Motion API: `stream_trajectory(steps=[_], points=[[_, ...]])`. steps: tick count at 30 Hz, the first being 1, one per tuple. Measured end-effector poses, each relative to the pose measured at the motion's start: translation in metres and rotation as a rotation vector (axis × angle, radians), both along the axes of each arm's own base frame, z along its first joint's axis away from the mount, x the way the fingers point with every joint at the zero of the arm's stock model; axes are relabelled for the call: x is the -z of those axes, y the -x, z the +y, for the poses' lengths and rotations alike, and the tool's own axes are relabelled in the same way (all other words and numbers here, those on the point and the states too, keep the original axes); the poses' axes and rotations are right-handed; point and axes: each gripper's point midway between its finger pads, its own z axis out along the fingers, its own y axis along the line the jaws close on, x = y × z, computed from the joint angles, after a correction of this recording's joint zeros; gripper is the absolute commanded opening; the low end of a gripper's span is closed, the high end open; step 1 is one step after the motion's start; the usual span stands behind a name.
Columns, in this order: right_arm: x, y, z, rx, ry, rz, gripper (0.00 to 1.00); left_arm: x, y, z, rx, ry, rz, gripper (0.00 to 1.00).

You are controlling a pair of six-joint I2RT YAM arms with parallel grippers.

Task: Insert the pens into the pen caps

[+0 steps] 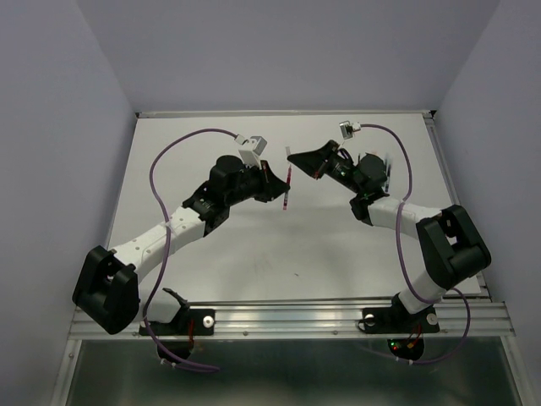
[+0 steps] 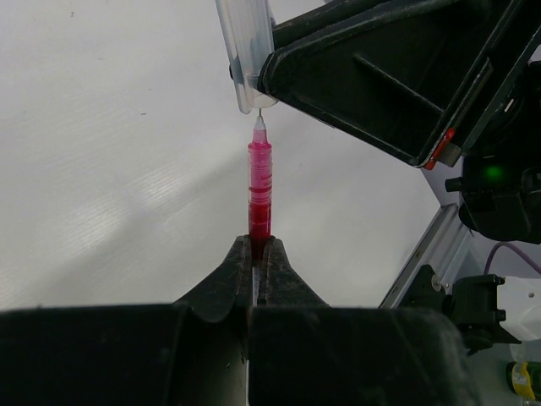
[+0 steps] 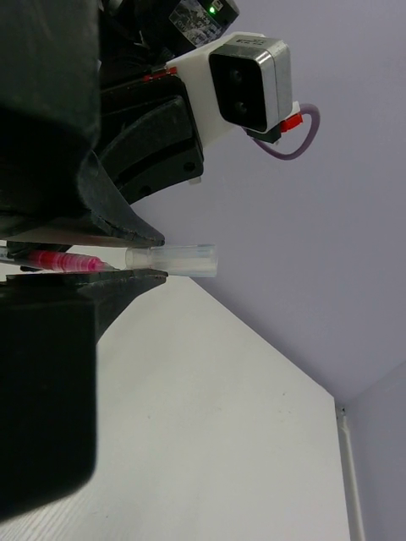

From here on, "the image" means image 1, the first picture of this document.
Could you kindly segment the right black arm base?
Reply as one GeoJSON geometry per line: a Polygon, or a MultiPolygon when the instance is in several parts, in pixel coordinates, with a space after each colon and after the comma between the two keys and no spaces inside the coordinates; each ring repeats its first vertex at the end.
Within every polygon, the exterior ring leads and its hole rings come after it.
{"type": "Polygon", "coordinates": [[[398,294],[391,299],[388,307],[362,309],[356,323],[360,332],[369,335],[391,335],[387,339],[390,355],[399,362],[417,364],[424,354],[424,334],[440,331],[440,324],[433,305],[410,314],[399,300],[398,294]]]}

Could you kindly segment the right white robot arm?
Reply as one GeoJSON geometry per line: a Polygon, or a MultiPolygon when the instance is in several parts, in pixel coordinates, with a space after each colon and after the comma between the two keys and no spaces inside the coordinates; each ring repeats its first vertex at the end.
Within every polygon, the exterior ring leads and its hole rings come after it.
{"type": "Polygon", "coordinates": [[[391,229],[395,239],[405,234],[419,242],[424,270],[393,299],[389,320],[395,328],[415,325],[421,311],[490,264],[488,248],[462,206],[434,209],[390,197],[385,192],[387,166],[380,157],[367,153],[354,162],[330,140],[287,160],[312,178],[327,175],[350,189],[355,194],[350,207],[360,222],[391,229]]]}

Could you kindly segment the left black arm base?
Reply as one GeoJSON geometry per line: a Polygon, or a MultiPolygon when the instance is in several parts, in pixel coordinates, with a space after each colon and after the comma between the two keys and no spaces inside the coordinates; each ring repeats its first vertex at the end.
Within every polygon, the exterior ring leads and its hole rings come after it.
{"type": "Polygon", "coordinates": [[[214,365],[192,361],[195,338],[214,334],[216,311],[212,308],[192,308],[190,303],[170,288],[162,288],[143,307],[139,334],[156,346],[160,362],[173,369],[197,373],[216,373],[214,365]]]}

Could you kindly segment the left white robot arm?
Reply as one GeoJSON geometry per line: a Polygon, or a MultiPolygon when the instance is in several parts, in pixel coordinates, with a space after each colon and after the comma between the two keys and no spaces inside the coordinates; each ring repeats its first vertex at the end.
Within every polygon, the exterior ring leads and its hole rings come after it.
{"type": "Polygon", "coordinates": [[[72,300],[107,333],[117,334],[142,315],[147,305],[139,283],[170,255],[220,227],[230,209],[246,200],[271,202],[289,185],[267,161],[250,167],[235,156],[221,156],[208,179],[173,213],[140,236],[112,249],[92,249],[75,285],[72,300]]]}

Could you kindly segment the purple pen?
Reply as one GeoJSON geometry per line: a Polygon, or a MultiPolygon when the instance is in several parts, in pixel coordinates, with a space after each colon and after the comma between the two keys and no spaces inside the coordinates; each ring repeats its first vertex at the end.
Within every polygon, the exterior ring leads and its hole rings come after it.
{"type": "Polygon", "coordinates": [[[392,171],[392,164],[393,164],[392,156],[388,153],[385,154],[384,164],[385,164],[385,176],[386,176],[384,191],[388,194],[390,190],[391,171],[392,171]]]}

